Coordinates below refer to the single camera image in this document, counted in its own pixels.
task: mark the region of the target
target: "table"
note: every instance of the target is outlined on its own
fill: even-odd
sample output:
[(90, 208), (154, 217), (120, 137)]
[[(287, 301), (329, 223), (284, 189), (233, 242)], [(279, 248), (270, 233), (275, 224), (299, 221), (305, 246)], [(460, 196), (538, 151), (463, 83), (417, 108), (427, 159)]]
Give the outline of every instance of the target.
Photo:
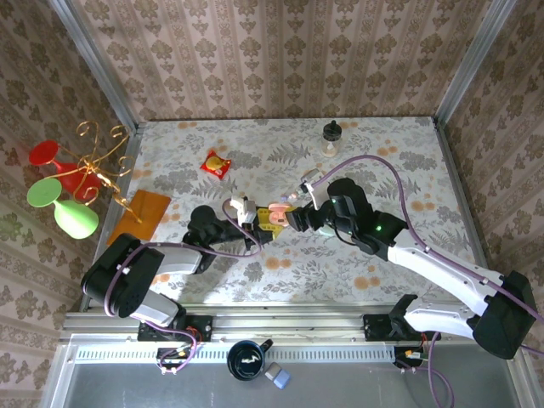
[[(278, 201), (312, 168), (323, 173), (360, 154), (385, 157), (399, 170), (411, 220), (422, 237), (473, 262), (450, 175), (429, 117), (339, 118), (343, 146), (334, 158), (320, 153), (327, 119), (152, 122), (144, 130), (128, 197), (137, 189), (172, 197), (153, 237), (181, 241), (191, 211), (247, 195), (258, 205)], [(200, 169), (209, 149), (232, 160), (220, 181)], [(400, 218), (392, 174), (374, 161), (358, 161), (337, 174), (361, 185), (369, 202)], [(218, 246), (240, 252), (242, 243)], [(217, 258), (202, 275), (164, 275), (153, 290), (184, 303), (396, 302), (403, 294), (449, 295), (404, 268), (354, 250), (336, 237), (285, 229), (255, 258)]]

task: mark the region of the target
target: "patterned wallpaper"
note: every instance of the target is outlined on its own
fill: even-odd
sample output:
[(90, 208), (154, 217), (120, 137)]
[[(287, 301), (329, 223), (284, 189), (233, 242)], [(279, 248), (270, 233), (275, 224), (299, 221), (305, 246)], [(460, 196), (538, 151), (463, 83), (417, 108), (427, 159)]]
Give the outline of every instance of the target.
[[(84, 119), (117, 124), (98, 83), (47, 2), (0, 2), (0, 407), (37, 406), (66, 310), (99, 232), (74, 241), (53, 208), (26, 203), (52, 169), (28, 163), (30, 148), (55, 139), (88, 153), (75, 134)], [(93, 204), (103, 219), (107, 197)]]
[(75, 0), (142, 122), (431, 116), (489, 0)]
[(526, 274), (543, 313), (544, 1), (518, 0), (448, 130), (490, 266)]

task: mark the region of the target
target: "pink object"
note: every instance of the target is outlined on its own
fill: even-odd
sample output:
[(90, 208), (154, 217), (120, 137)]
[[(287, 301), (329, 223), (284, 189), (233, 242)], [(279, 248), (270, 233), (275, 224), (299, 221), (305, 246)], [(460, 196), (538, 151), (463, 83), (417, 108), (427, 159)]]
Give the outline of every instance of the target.
[[(57, 174), (77, 170), (76, 163), (63, 163), (60, 161), (56, 161), (54, 157), (57, 155), (58, 152), (59, 144), (57, 142), (55, 142), (54, 140), (45, 140), (31, 150), (31, 153), (28, 156), (28, 160), (34, 166), (54, 164), (54, 166), (57, 168)], [(82, 182), (84, 177), (85, 170), (82, 169), (79, 172), (59, 177), (59, 181), (67, 191), (74, 195), (74, 191), (76, 191), (77, 186)], [(89, 173), (87, 174), (85, 181), (83, 182), (79, 190), (77, 190), (77, 193), (74, 196), (79, 201), (89, 201), (96, 196), (97, 190), (92, 189), (89, 190), (88, 193), (87, 190), (92, 187), (99, 189), (101, 185), (102, 183), (100, 183), (100, 179), (96, 177), (94, 173)]]
[(269, 215), (269, 221), (273, 225), (280, 225), (282, 227), (288, 227), (289, 222), (287, 221), (286, 211), (292, 208), (290, 202), (273, 202), (269, 205), (269, 210), (271, 211)]

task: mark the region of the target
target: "black mug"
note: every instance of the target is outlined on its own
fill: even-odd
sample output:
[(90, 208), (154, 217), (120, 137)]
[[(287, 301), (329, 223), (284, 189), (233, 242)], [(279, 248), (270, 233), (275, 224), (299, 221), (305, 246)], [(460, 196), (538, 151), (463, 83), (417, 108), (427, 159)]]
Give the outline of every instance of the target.
[(264, 353), (273, 343), (270, 339), (260, 346), (250, 340), (236, 343), (227, 356), (230, 374), (240, 381), (249, 381), (257, 377), (264, 368)]

